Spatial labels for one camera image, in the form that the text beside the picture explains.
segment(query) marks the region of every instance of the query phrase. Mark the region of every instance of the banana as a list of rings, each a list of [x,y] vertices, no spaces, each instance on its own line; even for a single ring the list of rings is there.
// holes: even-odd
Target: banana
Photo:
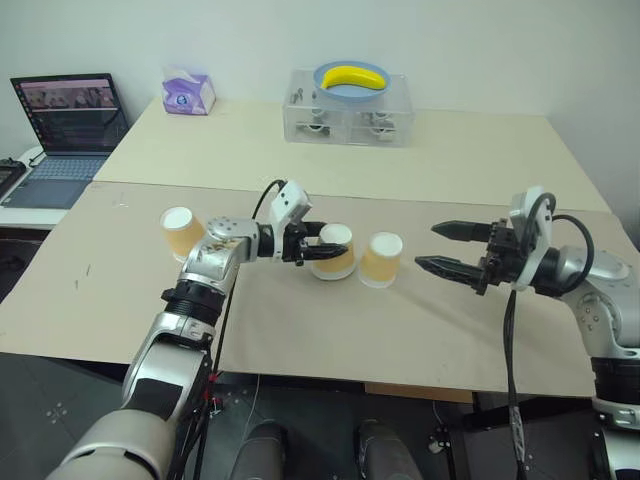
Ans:
[[[382,90],[387,86],[387,82],[382,75],[372,70],[352,65],[340,65],[325,72],[320,87],[329,88],[335,85],[357,85],[373,90]]]

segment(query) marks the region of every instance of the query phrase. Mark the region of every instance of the floor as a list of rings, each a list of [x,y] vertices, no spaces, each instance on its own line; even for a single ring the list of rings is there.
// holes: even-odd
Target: floor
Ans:
[[[0,478],[35,480],[53,470],[83,432],[119,406],[120,385],[47,359],[0,353]],[[375,417],[392,426],[425,479],[448,479],[444,453],[428,451],[437,425],[429,401],[262,386],[220,386],[223,411],[209,429],[202,479],[226,479],[243,432],[264,419],[289,429],[291,478],[356,479],[352,431]],[[441,416],[450,406],[438,404]],[[593,428],[589,412],[526,425],[530,480],[583,479]],[[466,436],[473,480],[511,480],[515,467],[506,428]]]

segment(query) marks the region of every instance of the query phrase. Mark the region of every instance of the white wall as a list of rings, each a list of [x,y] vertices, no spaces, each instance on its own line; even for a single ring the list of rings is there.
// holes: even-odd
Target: white wall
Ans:
[[[133,119],[166,64],[280,101],[292,68],[357,58],[417,107],[549,115],[640,242],[639,25],[638,0],[2,0],[0,154],[35,143],[10,76],[109,71]]]

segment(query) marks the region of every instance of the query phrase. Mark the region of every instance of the robotic arm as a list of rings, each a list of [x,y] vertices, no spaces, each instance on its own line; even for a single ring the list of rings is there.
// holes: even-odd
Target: robotic arm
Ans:
[[[87,431],[50,480],[182,478],[208,421],[211,344],[240,264],[266,257],[299,266],[346,251],[307,244],[324,225],[302,221],[311,206],[306,192],[289,181],[271,204],[269,224],[227,217],[207,223],[177,284],[162,293],[167,305],[129,367],[122,407]]]
[[[573,217],[552,217],[555,198],[534,187],[513,198],[510,220],[492,224],[450,221],[432,230],[452,240],[487,243],[478,266],[442,256],[416,257],[423,269],[471,286],[483,295],[489,284],[510,282],[515,290],[566,303],[577,320],[595,373],[593,408],[603,425],[595,435],[592,478],[627,478],[640,471],[640,291],[633,268],[595,251],[586,228]],[[550,247],[551,222],[570,220],[588,248]]]

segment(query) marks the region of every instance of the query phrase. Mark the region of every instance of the blue plate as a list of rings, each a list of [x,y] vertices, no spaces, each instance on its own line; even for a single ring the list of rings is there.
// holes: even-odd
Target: blue plate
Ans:
[[[336,85],[335,87],[322,88],[320,85],[322,85],[322,79],[324,78],[326,71],[330,68],[342,65],[353,65],[354,67],[362,67],[379,73],[385,79],[387,86],[382,90],[373,90],[372,88],[359,87],[357,85]],[[347,103],[367,102],[384,94],[384,92],[389,90],[391,87],[391,77],[380,67],[371,65],[370,63],[353,62],[348,60],[326,63],[321,67],[316,68],[316,71],[313,72],[313,81],[316,84],[316,90],[322,95]]]

